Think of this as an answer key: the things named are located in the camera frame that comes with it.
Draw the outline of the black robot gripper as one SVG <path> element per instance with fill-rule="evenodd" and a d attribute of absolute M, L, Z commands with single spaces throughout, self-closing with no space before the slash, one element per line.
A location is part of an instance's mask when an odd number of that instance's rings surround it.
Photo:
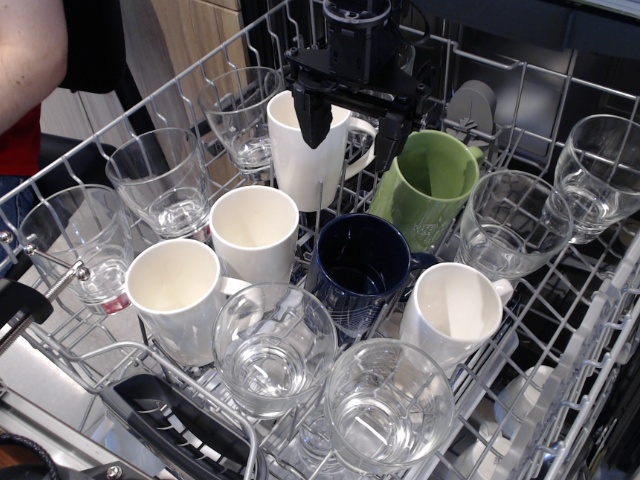
<path fill-rule="evenodd" d="M 331 104 L 356 110 L 370 102 L 370 92 L 415 101 L 430 92 L 426 80 L 400 66 L 401 50 L 410 45 L 400 23 L 412 1 L 324 1 L 323 47 L 294 47 L 285 53 L 294 109 L 304 142 L 316 149 L 333 120 Z M 400 112 L 379 119 L 375 171 L 387 171 L 404 148 L 411 122 Z"/>

